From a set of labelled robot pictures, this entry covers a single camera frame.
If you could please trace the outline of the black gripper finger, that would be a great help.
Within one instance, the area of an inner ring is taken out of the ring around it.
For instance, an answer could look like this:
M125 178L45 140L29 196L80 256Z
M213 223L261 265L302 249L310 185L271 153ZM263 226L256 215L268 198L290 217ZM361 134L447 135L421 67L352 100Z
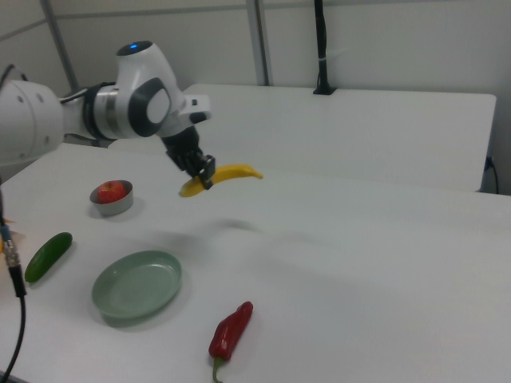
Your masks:
M202 155L198 153L186 153L177 157L177 165L181 171L190 177L196 177L202 170Z
M213 185L212 177L216 172L216 159L213 156L206 155L200 163L198 176L204 188L211 188Z

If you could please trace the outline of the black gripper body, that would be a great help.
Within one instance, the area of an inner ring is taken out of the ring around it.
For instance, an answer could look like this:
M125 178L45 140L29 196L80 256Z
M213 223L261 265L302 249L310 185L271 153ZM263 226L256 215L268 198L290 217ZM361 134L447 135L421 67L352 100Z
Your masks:
M199 135L194 126L185 128L176 135L162 137L161 140L166 148L168 157L177 167L177 157L179 155L186 153L200 154Z

